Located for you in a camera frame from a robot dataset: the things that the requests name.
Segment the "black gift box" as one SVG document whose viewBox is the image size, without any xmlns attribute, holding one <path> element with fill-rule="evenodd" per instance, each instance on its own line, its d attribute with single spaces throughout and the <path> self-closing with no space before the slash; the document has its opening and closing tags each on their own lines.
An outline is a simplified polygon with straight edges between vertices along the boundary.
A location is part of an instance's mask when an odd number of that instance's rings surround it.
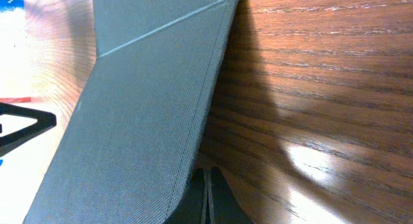
<svg viewBox="0 0 413 224">
<path fill-rule="evenodd" d="M 93 0 L 97 59 L 25 223 L 163 223 L 190 179 L 239 0 Z"/>
</svg>

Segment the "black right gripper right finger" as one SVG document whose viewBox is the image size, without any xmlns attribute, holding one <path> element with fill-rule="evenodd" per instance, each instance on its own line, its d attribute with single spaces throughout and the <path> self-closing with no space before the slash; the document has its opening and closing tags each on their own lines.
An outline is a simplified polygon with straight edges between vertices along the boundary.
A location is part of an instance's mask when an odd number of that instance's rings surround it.
<svg viewBox="0 0 413 224">
<path fill-rule="evenodd" d="M 212 167 L 208 179 L 208 207 L 213 224 L 253 224 L 240 207 L 219 167 Z"/>
</svg>

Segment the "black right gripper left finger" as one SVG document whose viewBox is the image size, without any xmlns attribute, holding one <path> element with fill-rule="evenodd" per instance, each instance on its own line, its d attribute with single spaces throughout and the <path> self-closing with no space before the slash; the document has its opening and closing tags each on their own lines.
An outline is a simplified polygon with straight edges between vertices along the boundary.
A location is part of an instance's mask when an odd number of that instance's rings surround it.
<svg viewBox="0 0 413 224">
<path fill-rule="evenodd" d="M 201 224 L 205 223 L 204 198 L 205 192 L 205 170 L 198 168 L 192 174 L 185 193 L 173 213 L 166 219 L 164 224 Z"/>
</svg>

